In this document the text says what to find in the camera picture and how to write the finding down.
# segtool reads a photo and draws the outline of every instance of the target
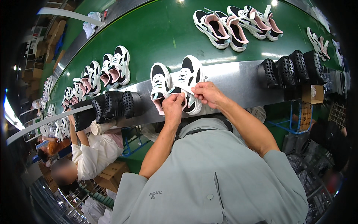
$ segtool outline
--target white lace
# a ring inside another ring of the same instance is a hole
[[[163,75],[162,74],[155,74],[153,76],[153,89],[156,89],[156,88],[163,88]]]

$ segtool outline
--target shoe insole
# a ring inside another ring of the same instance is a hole
[[[224,35],[222,33],[220,33],[220,31],[219,31],[219,22],[218,21],[210,21],[209,24],[214,29],[214,32],[216,33],[216,35],[218,35],[219,37],[224,37]]]

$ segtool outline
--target chunky shoe sole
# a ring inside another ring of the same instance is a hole
[[[283,56],[275,65],[281,77],[284,89],[296,89],[295,69],[292,60],[288,56]]]
[[[308,76],[305,58],[303,57],[302,52],[299,50],[295,50],[294,52],[292,52],[292,54],[289,55],[289,58],[292,60],[295,68],[297,84],[309,83],[310,77]]]
[[[142,99],[136,92],[125,91],[122,95],[124,117],[126,119],[144,114]]]
[[[308,76],[310,77],[310,84],[319,86],[326,84],[327,80],[323,75],[318,53],[316,51],[308,51],[303,54],[303,57],[305,58]]]
[[[123,92],[108,91],[105,93],[105,111],[103,117],[106,119],[119,118],[123,116],[122,106]]]
[[[260,77],[260,84],[263,88],[282,89],[281,77],[278,74],[275,63],[271,59],[265,59],[259,64],[257,72]]]
[[[92,104],[92,100],[85,100],[73,105],[72,108],[76,109],[91,104]],[[74,118],[74,130],[76,132],[82,131],[87,127],[89,127],[92,121],[96,119],[96,110],[94,108],[91,108],[88,110],[75,113],[73,114],[73,118]]]
[[[92,99],[92,106],[96,111],[96,123],[103,124],[106,119],[103,117],[103,112],[106,108],[105,95],[96,96]]]

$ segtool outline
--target man's right hand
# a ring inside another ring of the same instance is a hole
[[[212,82],[199,82],[193,88],[194,97],[201,100],[203,104],[208,104],[216,109],[227,97]]]

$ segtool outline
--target cardboard box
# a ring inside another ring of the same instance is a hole
[[[310,104],[323,103],[323,86],[317,85],[303,85],[302,86],[302,101]]]
[[[40,41],[38,44],[37,44],[37,47],[36,47],[36,53],[35,53],[35,58],[38,58],[40,57],[41,55],[44,55],[47,51],[47,44],[45,41]]]
[[[117,192],[122,174],[126,172],[130,172],[126,162],[116,161],[109,164],[94,180],[99,186]]]
[[[61,60],[61,58],[63,57],[63,55],[65,54],[65,52],[66,52],[65,50],[62,50],[62,51],[61,51],[60,55],[58,56],[58,58],[57,58],[57,60],[56,60],[55,65],[53,66],[53,71],[52,71],[52,72],[55,71],[55,68],[57,67],[58,63],[60,62],[60,60]]]
[[[49,44],[47,47],[47,53],[46,53],[46,63],[51,63],[53,57],[55,56],[55,45]]]
[[[33,81],[31,82],[31,90],[35,91],[40,88],[40,82],[39,81]]]
[[[33,79],[41,79],[42,78],[42,69],[34,68],[32,71]]]
[[[301,104],[301,119],[300,119],[300,126],[299,130],[306,131],[311,125],[311,118],[312,118],[312,104],[309,103],[302,103]]]
[[[53,33],[55,32],[56,28],[58,26],[58,22],[55,20],[52,24],[52,27],[50,28],[50,31],[48,32],[49,36],[52,36]]]
[[[61,35],[63,34],[63,31],[65,29],[65,25],[66,25],[66,21],[65,20],[61,20],[55,31],[53,32],[52,36],[51,36],[51,39],[50,39],[50,42],[49,42],[49,45],[56,45],[58,40],[60,39]]]

